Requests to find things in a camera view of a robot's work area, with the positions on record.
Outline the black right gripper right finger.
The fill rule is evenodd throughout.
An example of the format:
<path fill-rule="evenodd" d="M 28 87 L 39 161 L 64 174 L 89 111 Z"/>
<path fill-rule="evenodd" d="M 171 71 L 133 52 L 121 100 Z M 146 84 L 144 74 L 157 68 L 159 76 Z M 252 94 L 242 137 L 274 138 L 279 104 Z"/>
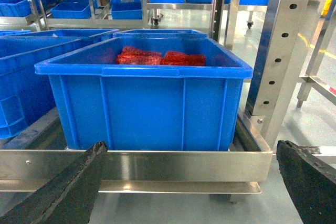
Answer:
<path fill-rule="evenodd" d="M 291 141 L 278 141 L 276 159 L 303 223 L 335 223 L 335 168 Z"/>

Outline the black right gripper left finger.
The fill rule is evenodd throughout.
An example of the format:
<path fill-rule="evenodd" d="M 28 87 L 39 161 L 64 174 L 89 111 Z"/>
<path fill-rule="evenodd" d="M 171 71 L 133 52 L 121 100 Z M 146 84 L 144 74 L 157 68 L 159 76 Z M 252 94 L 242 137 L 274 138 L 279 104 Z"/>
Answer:
<path fill-rule="evenodd" d="M 107 145 L 98 142 L 48 183 L 1 216 L 1 223 L 89 223 Z"/>

